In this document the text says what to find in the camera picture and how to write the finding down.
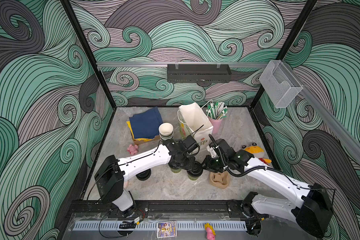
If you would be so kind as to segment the brown pulp cup carrier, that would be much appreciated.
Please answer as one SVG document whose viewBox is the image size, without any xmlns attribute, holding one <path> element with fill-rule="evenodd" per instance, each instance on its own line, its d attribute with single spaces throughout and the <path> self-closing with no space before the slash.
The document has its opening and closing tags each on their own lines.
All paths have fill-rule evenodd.
<svg viewBox="0 0 360 240">
<path fill-rule="evenodd" d="M 210 173 L 209 183 L 219 189 L 225 189 L 230 185 L 231 175 L 228 172 Z"/>
</svg>

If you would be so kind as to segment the pink plush toy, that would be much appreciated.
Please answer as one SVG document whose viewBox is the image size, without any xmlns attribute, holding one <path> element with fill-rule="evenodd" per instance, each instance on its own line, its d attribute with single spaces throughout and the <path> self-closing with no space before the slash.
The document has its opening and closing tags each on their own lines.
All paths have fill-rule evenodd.
<svg viewBox="0 0 360 240">
<path fill-rule="evenodd" d="M 127 148 L 127 151 L 130 153 L 131 156 L 134 156 L 138 153 L 139 146 L 130 144 Z"/>
</svg>

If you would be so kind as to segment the clear acrylic wall holder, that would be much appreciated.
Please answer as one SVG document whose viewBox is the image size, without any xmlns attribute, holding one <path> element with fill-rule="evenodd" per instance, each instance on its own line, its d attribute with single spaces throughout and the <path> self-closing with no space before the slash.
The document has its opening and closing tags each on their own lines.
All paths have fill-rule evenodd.
<svg viewBox="0 0 360 240">
<path fill-rule="evenodd" d="M 291 66 L 281 60 L 268 63 L 260 76 L 260 82 L 277 109 L 287 108 L 303 89 Z"/>
</svg>

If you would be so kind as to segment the yellow plush doll red dress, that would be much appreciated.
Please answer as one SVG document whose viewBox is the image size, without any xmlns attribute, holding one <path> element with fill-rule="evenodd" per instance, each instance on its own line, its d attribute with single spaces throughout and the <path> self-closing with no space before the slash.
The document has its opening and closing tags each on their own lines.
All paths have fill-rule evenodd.
<svg viewBox="0 0 360 240">
<path fill-rule="evenodd" d="M 272 163 L 270 159 L 265 158 L 265 151 L 256 143 L 252 143 L 251 145 L 243 145 L 242 149 L 247 151 L 248 153 L 253 154 L 256 158 L 260 159 L 263 163 L 267 165 L 270 165 Z"/>
</svg>

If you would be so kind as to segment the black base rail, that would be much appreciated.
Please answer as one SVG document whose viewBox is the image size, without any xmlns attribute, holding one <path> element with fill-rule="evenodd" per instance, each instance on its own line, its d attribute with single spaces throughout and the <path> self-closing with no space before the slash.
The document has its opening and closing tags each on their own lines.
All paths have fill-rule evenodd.
<svg viewBox="0 0 360 240">
<path fill-rule="evenodd" d="M 250 211 L 240 200 L 136 200 L 128 210 L 121 211 L 112 203 L 95 201 L 74 201 L 69 213 L 98 214 L 111 212 L 111 217 L 143 216 L 164 214 L 218 214 L 230 218 L 247 218 Z"/>
</svg>

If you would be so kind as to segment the white green paper takeout bag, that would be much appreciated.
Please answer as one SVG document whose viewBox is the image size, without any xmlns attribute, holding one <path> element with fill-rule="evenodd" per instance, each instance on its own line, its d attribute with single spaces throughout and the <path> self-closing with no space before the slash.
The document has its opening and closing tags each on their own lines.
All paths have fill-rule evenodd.
<svg viewBox="0 0 360 240">
<path fill-rule="evenodd" d="M 200 146 L 200 152 L 206 151 L 214 127 L 202 107 L 197 103 L 179 106 L 178 120 L 182 137 L 191 135 Z"/>
</svg>

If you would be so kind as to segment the green white paper cup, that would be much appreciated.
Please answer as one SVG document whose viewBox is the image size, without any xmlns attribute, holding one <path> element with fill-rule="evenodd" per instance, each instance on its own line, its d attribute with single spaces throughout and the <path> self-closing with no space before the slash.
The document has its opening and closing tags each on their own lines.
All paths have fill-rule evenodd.
<svg viewBox="0 0 360 240">
<path fill-rule="evenodd" d="M 179 173 L 182 169 L 179 169 L 179 168 L 170 168 L 170 170 L 171 170 L 173 173 L 177 174 L 177 173 Z"/>
</svg>

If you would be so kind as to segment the black wall shelf tray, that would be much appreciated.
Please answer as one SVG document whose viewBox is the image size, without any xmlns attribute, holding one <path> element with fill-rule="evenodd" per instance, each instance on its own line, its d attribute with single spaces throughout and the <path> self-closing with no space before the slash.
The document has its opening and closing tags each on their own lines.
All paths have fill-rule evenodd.
<svg viewBox="0 0 360 240">
<path fill-rule="evenodd" d="M 167 66 L 167 80 L 170 83 L 228 83 L 231 76 L 229 65 Z"/>
</svg>

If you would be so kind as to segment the pink yellow small toy figure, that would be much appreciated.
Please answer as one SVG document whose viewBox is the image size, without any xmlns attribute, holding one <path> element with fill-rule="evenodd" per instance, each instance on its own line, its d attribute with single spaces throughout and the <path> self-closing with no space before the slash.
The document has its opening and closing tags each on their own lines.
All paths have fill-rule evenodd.
<svg viewBox="0 0 360 240">
<path fill-rule="evenodd" d="M 207 240 L 215 240 L 216 239 L 216 232 L 209 223 L 205 224 L 205 230 L 206 230 Z"/>
</svg>

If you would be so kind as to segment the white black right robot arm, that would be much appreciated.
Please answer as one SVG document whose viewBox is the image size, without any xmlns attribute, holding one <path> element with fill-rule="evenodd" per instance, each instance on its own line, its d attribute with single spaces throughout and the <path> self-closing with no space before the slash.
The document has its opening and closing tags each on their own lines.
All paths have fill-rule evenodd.
<svg viewBox="0 0 360 240">
<path fill-rule="evenodd" d="M 268 198 L 250 192 L 241 203 L 250 235 L 258 235 L 261 221 L 278 217 L 296 223 L 313 237 L 323 238 L 333 217 L 333 198 L 320 184 L 307 184 L 269 166 L 264 159 L 241 149 L 235 151 L 223 139 L 211 139 L 209 155 L 202 165 L 212 173 L 228 173 L 232 177 L 252 177 L 283 196 Z"/>
</svg>

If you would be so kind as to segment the black coffee cup lid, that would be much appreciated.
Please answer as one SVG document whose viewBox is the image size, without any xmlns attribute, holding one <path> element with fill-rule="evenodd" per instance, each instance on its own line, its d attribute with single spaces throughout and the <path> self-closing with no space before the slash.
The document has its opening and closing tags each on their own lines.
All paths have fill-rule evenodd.
<svg viewBox="0 0 360 240">
<path fill-rule="evenodd" d="M 146 171 L 137 174 L 136 177 L 139 181 L 146 181 L 150 178 L 151 174 L 152 174 L 151 169 L 148 169 Z"/>
<path fill-rule="evenodd" d="M 203 167 L 199 165 L 194 165 L 191 170 L 187 171 L 188 175 L 193 178 L 198 178 L 203 174 Z"/>
</svg>

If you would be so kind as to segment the yellow napkin stack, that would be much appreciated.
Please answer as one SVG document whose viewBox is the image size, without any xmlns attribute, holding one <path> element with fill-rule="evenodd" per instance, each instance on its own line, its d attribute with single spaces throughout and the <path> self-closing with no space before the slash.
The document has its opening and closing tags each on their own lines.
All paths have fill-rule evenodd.
<svg viewBox="0 0 360 240">
<path fill-rule="evenodd" d="M 147 138 L 137 138 L 137 139 L 135 139 L 135 136 L 134 136 L 130 121 L 127 121 L 126 123 L 127 123 L 127 126 L 128 126 L 128 128 L 129 128 L 129 130 L 131 132 L 131 136 L 132 136 L 132 139 L 133 139 L 134 142 L 139 142 L 139 141 L 140 142 L 149 142 L 149 141 L 152 141 L 152 140 L 155 139 L 155 137 L 153 139 L 147 139 Z"/>
</svg>

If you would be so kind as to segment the stack of paper cups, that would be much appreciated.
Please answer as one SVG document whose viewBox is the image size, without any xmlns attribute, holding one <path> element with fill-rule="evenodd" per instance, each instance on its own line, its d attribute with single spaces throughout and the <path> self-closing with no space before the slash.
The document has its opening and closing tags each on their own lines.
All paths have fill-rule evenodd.
<svg viewBox="0 0 360 240">
<path fill-rule="evenodd" d="M 161 141 L 173 139 L 174 127 L 170 123 L 163 123 L 159 126 L 159 134 Z"/>
</svg>

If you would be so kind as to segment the green white wrapped straws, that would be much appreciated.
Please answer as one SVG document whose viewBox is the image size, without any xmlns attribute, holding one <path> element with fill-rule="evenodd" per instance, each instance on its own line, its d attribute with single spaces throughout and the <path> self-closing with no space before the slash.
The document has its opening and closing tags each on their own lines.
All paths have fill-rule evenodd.
<svg viewBox="0 0 360 240">
<path fill-rule="evenodd" d="M 207 108 L 206 115 L 212 120 L 221 120 L 226 117 L 228 112 L 228 107 L 224 102 L 208 101 L 204 107 Z"/>
</svg>

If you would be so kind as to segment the navy blue napkin stack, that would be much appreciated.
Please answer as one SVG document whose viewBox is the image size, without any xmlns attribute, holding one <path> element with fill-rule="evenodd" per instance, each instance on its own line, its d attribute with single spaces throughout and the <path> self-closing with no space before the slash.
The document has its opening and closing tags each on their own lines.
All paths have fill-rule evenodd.
<svg viewBox="0 0 360 240">
<path fill-rule="evenodd" d="M 159 126 L 163 123 L 157 107 L 129 118 L 135 139 L 154 139 L 159 135 Z"/>
</svg>

